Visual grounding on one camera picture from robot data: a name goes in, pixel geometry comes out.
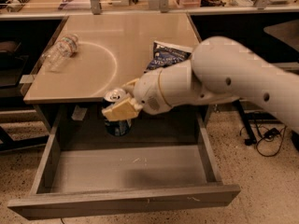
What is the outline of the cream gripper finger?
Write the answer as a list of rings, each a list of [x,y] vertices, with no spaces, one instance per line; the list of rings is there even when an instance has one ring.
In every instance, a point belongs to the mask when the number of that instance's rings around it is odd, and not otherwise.
[[[117,102],[104,101],[102,114],[109,121],[119,121],[126,119],[134,119],[143,109],[135,98],[127,96]]]
[[[132,79],[128,81],[127,83],[123,84],[121,87],[128,93],[133,94],[134,93],[134,88],[135,84],[137,83],[138,78]]]

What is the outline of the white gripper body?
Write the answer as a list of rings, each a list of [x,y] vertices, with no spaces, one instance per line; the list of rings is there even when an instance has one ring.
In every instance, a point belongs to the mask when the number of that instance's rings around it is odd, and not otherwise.
[[[165,101],[159,79],[161,70],[145,73],[135,84],[134,97],[143,106],[143,110],[151,115],[168,112],[171,106]]]

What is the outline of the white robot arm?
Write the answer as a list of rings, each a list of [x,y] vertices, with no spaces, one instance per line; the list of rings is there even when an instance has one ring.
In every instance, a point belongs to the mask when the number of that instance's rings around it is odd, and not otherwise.
[[[223,36],[201,42],[182,63],[157,68],[123,86],[102,110],[110,121],[157,115],[180,105],[218,105],[244,98],[299,133],[299,76]]]

